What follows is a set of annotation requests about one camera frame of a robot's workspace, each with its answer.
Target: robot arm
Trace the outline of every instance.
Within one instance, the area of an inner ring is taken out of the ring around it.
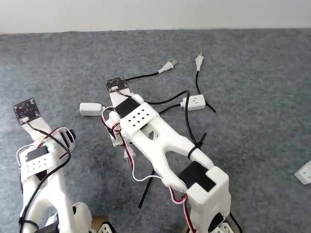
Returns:
[[[165,153],[174,151],[188,156],[195,145],[171,128],[141,96],[131,94],[122,78],[107,83],[114,104],[110,109],[114,111],[109,114],[109,120],[105,121],[103,114],[102,119],[114,146],[122,145],[123,140],[132,142],[152,163],[165,186],[188,196],[190,219],[197,232],[208,233],[218,229],[230,213],[228,175],[214,166],[200,149],[195,149],[190,154],[193,162],[177,176],[170,169]],[[153,139],[149,138],[150,132],[156,134]]]
[[[72,205],[65,189],[62,169],[70,159],[68,150],[74,147],[74,133],[65,127],[51,130],[41,117],[34,99],[14,107],[22,127],[34,142],[17,152],[23,187],[23,209],[20,215],[20,233],[94,233],[91,229],[91,213],[87,205]],[[41,129],[52,135],[67,148],[43,135]],[[50,217],[46,226],[38,224],[46,209],[54,206],[57,214]]]

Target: white wall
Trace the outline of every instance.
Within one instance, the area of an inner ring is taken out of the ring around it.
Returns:
[[[311,0],[0,0],[0,33],[311,27]]]

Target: circuit board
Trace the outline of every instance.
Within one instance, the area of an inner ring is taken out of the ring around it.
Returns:
[[[16,118],[19,125],[26,124],[29,121],[41,117],[37,104],[35,103],[34,98],[25,100],[22,103],[19,103],[13,106]]]
[[[105,82],[105,85],[106,85],[109,93],[115,92],[115,91],[121,91],[121,90],[129,88],[128,84],[127,84],[127,82],[123,76],[118,77],[118,78],[114,78],[114,79],[110,79],[110,80]]]

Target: white power outlet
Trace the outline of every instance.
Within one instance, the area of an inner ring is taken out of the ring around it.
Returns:
[[[311,161],[304,164],[296,173],[295,176],[303,184],[311,183]]]
[[[180,106],[185,109],[187,98],[183,98]],[[203,95],[196,95],[189,97],[188,111],[199,110],[205,108],[205,99]]]

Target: white connector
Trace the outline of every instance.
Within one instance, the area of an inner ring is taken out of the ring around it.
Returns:
[[[195,58],[196,70],[199,71],[201,69],[201,65],[203,62],[202,52],[199,52],[199,55]]]
[[[295,176],[303,184],[311,183],[311,161],[304,164],[296,173]]]
[[[185,109],[187,98],[183,98],[180,106]],[[205,99],[203,95],[196,95],[189,97],[188,111],[199,110],[205,108]]]
[[[101,116],[103,109],[100,103],[80,103],[80,113],[83,116]]]
[[[172,62],[167,62],[161,69],[158,70],[159,74],[169,69],[173,69],[176,64],[177,64],[176,60],[173,60]]]

